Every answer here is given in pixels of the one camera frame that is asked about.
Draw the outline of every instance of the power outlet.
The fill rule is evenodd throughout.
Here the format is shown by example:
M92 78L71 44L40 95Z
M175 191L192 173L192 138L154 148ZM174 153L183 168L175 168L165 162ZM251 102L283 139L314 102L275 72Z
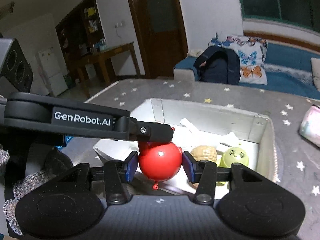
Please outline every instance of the power outlet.
M118 22L115 27L119 28L119 27L123 27L123 26L124 26L124 20L122 20L121 22Z

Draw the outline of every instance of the window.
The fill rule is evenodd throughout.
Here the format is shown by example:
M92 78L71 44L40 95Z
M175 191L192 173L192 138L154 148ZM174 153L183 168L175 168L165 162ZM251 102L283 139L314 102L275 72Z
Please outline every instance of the window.
M320 0L240 0L244 17L271 19L320 32Z

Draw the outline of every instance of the white wall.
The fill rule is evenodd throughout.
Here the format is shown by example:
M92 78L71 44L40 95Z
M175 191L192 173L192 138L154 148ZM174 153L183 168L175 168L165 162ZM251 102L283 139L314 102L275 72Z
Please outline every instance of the white wall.
M52 12L57 25L82 0L64 0ZM189 49L205 49L216 32L243 35L239 0L180 0ZM97 0L101 24L108 45L121 43L115 24L124 20L118 28L123 43L134 42L140 72L144 74L140 50L133 26L128 0ZM134 75L135 69L127 52L112 58L117 75Z
M75 6L82 0L64 0L53 10L53 17L57 25ZM137 36L134 30L132 16L128 0L96 0L100 15L103 32L109 46L116 46L122 43L134 42L134 49L137 56L141 74L145 74L141 54L138 46ZM118 28L116 35L115 25L124 21L124 26ZM130 52L124 52L112 58L112 64L116 75L136 75Z
M53 48L59 67L63 75L67 74L67 67L60 49L55 25L52 14L46 14L33 20L15 26L3 33L5 38L16 38L22 48L23 54L30 63L34 73L34 81L32 83L32 93L47 95L39 73L36 54L38 51Z
M205 49L218 34L243 35L239 0L180 0L189 49Z
M301 41L320 45L320 34L298 26L257 19L244 19L244 31L257 31L291 37Z

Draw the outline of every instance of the logo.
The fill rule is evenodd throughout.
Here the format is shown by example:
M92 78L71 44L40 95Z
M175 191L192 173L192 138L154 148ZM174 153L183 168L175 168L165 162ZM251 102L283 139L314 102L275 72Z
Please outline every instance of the logo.
M52 111L52 124L95 130L112 130L113 116L55 106Z
M86 115L80 116L79 114L71 115L71 114L62 114L61 112L57 111L54 113L54 117L57 120L69 121L69 122L81 122L81 123L92 123L97 125L108 125L110 126L110 119L103 119L101 121L98 117L97 118L90 118Z

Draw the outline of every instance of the wooden cabinet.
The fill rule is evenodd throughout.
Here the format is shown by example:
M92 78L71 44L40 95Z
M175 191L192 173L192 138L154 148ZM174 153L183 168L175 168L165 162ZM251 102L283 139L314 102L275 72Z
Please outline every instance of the wooden cabinet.
M57 26L60 47L73 80L79 78L71 66L90 53L90 48L104 39L96 0L83 0Z

